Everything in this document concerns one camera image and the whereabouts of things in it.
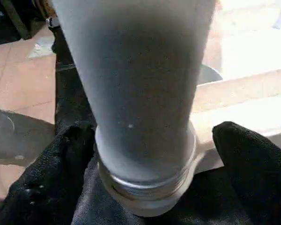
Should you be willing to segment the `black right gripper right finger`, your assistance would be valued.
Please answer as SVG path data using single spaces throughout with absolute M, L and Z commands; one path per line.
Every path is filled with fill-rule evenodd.
M 261 134 L 226 121 L 212 130 L 218 154 L 255 225 L 281 225 L 281 149 Z

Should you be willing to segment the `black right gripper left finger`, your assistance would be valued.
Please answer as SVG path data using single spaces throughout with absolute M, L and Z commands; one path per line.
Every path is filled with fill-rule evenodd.
M 0 204 L 0 225 L 71 224 L 94 142 L 88 122 L 61 131 L 10 186 Z

